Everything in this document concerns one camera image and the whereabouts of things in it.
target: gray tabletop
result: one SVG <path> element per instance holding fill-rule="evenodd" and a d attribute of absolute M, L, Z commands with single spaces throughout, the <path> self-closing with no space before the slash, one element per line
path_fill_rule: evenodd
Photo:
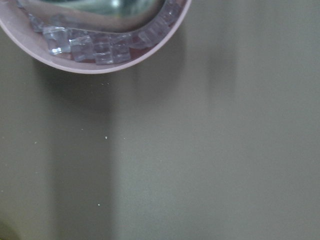
<path fill-rule="evenodd" d="M 103 75 L 0 31 L 0 239 L 317 240 L 320 1 L 193 1 Z"/>

